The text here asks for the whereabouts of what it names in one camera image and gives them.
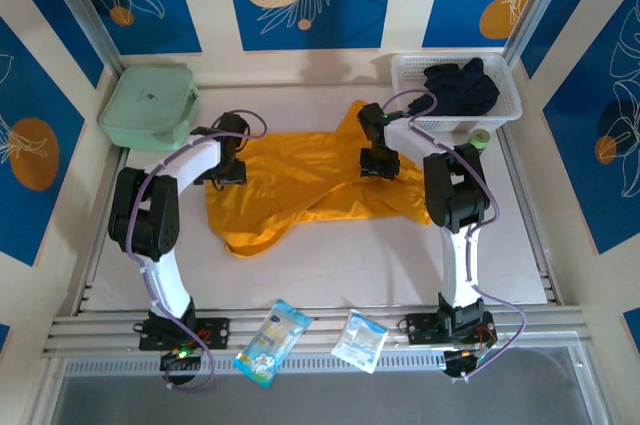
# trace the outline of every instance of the purple wire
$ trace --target purple wire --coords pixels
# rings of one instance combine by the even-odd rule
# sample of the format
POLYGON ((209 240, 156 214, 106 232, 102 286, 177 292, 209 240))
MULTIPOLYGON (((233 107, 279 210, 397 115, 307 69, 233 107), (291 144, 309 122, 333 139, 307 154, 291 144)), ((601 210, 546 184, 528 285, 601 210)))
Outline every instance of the purple wire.
POLYGON ((129 258, 131 260, 133 260, 138 265, 140 270, 142 271, 142 277, 144 279, 144 284, 145 284, 145 286, 147 288, 147 292, 149 293, 149 297, 151 298, 152 304, 156 305, 158 307, 158 309, 162 313, 164 313, 174 324, 176 324, 180 329, 182 329, 182 331, 184 331, 189 337, 191 337, 202 348, 203 352, 206 353, 207 357, 209 358, 209 360, 211 362, 211 373, 209 373, 209 377, 207 378, 207 380, 204 383, 202 383, 200 385, 196 385, 195 387, 181 387, 181 386, 177 386, 177 385, 172 384, 169 381, 169 371, 170 371, 170 369, 167 369, 165 374, 164 374, 164 380, 165 380, 165 382, 167 382, 167 386, 169 388, 172 388, 172 389, 175 389, 175 390, 179 390, 181 392, 198 392, 200 390, 203 390, 203 389, 207 388, 209 385, 211 385, 211 383, 213 381, 213 377, 214 377, 214 370, 215 370, 215 359, 214 359, 214 356, 213 356, 213 352, 207 346, 207 344, 204 342, 204 340, 202 340, 196 333, 194 333, 191 329, 189 329, 189 327, 187 327, 185 324, 183 324, 179 320, 179 318, 174 317, 173 314, 171 314, 164 307, 164 305, 160 302, 159 297, 156 295, 156 293, 153 290, 153 287, 151 286, 151 279, 149 277, 146 265, 144 264, 144 262, 142 261, 142 259, 140 257, 137 257, 133 253, 132 243, 131 243, 132 240, 133 240, 133 229, 134 229, 134 226, 135 226, 135 223, 136 223, 136 219, 138 218, 138 212, 140 211, 140 205, 142 204, 142 197, 144 196, 144 192, 146 191, 147 187, 151 183, 151 180, 153 179, 153 177, 155 177, 158 173, 160 173, 166 167, 166 165, 168 163, 170 163, 171 161, 175 160, 180 155, 185 153, 187 150, 190 150, 191 148, 195 147, 196 145, 200 145, 201 143, 204 143, 204 142, 207 142, 207 141, 210 141, 210 140, 214 140, 214 139, 219 138, 219 137, 238 137, 238 138, 246 138, 246 139, 249 140, 249 139, 262 138, 267 134, 267 123, 264 121, 264 119, 260 115, 258 115, 255 112, 252 112, 250 110, 234 110, 234 112, 235 113, 247 113, 249 115, 252 115, 252 116, 256 117, 262 123, 262 126, 264 128, 262 133, 260 135, 245 135, 243 133, 218 132, 218 133, 213 133, 211 135, 206 135, 204 137, 198 138, 198 139, 194 140, 193 143, 187 144, 187 145, 184 145, 184 146, 180 147, 178 150, 176 150, 171 155, 169 155, 162 163, 158 164, 146 176, 146 178, 142 182, 142 185, 140 185, 140 189, 138 190, 138 194, 136 195, 136 199, 133 202, 133 208, 131 209, 131 217, 129 219, 129 226, 127 227, 125 249, 126 249, 126 252, 127 252, 127 255, 129 256, 129 258))
MULTIPOLYGON (((389 105, 391 105, 391 102, 393 102, 396 98, 402 97, 403 95, 408 95, 409 93, 420 93, 422 95, 429 95, 431 96, 431 98, 433 98, 433 103, 436 105, 438 104, 438 99, 436 98, 436 96, 426 88, 410 88, 408 90, 403 90, 401 92, 396 93, 393 97, 387 100, 382 106, 382 110, 384 110, 389 105)), ((429 108, 429 110, 427 111, 427 113, 432 112, 435 108, 436 107, 432 105, 431 108, 429 108)))
MULTIPOLYGON (((480 223, 474 225, 473 227, 471 227, 467 231, 467 234, 466 234, 466 237, 465 237, 467 239, 467 246, 466 246, 466 250, 465 250, 467 281, 470 282, 471 279, 472 279, 472 277, 471 277, 471 237, 473 236, 474 233, 479 231, 481 227, 486 227, 487 225, 491 225, 492 223, 495 223, 500 218, 500 206, 498 205, 498 201, 496 200, 496 198, 493 195, 493 193, 491 193, 491 190, 489 190, 489 187, 487 186, 486 182, 482 179, 482 177, 480 177, 478 172, 476 172, 474 170, 474 168, 471 166, 471 164, 469 162, 467 162, 464 158, 462 158, 460 156, 460 154, 458 152, 456 152, 452 147, 449 147, 448 145, 439 142, 432 135, 428 134, 427 132, 425 132, 424 130, 420 129, 418 126, 415 125, 414 121, 416 119, 431 113, 438 106, 438 98, 431 91, 426 90, 426 89, 425 90, 418 90, 418 89, 404 90, 402 92, 397 93, 396 95, 391 97, 389 100, 387 100, 387 102, 383 106, 383 109, 389 103, 391 103, 393 100, 395 100, 396 98, 400 97, 401 95, 404 95, 404 94, 407 94, 407 93, 414 93, 414 92, 418 92, 418 91, 420 91, 420 92, 422 92, 422 93, 424 93, 426 95, 429 95, 433 99, 433 104, 427 110, 424 110, 424 111, 414 115, 413 117, 411 117, 409 119, 409 122, 408 122, 409 128, 413 132, 415 132, 418 135, 420 135, 421 137, 427 139, 429 142, 431 142, 436 147, 441 148, 442 150, 450 153, 458 161, 458 163, 461 164, 465 168, 465 170, 467 170, 467 172, 469 172, 469 174, 473 177, 473 179, 476 181, 476 183, 480 186, 482 191, 487 195, 491 205, 493 205, 493 213, 494 213, 493 217, 491 217, 491 218, 489 218, 487 220, 484 220, 483 222, 480 222, 480 223)), ((493 355, 492 357, 487 359, 487 361, 484 362, 482 365, 480 365, 478 368, 476 368, 471 373, 466 375, 464 377, 464 380, 470 379, 476 373, 480 372, 480 370, 484 369, 487 365, 492 363, 500 355, 502 355, 504 352, 506 352, 513 345, 513 343, 520 337, 520 335, 522 335, 522 333, 524 332, 525 328, 527 328, 527 315, 524 313, 524 310, 522 310, 522 308, 518 307, 517 305, 515 305, 513 303, 507 302, 506 300, 502 300, 500 298, 496 298, 496 297, 494 297, 492 295, 489 295, 488 293, 483 292, 482 290, 480 290, 480 288, 477 285, 472 285, 471 288, 473 288, 479 295, 483 296, 484 298, 487 298, 489 300, 493 300, 495 302, 498 302, 499 304, 504 305, 504 306, 506 306, 508 308, 511 308, 512 310, 518 312, 520 314, 520 316, 522 317, 522 324, 520 325, 520 328, 515 333, 515 335, 513 337, 511 337, 507 341, 507 343, 504 345, 504 347, 502 347, 500 350, 498 350, 498 352, 495 355, 493 355)))

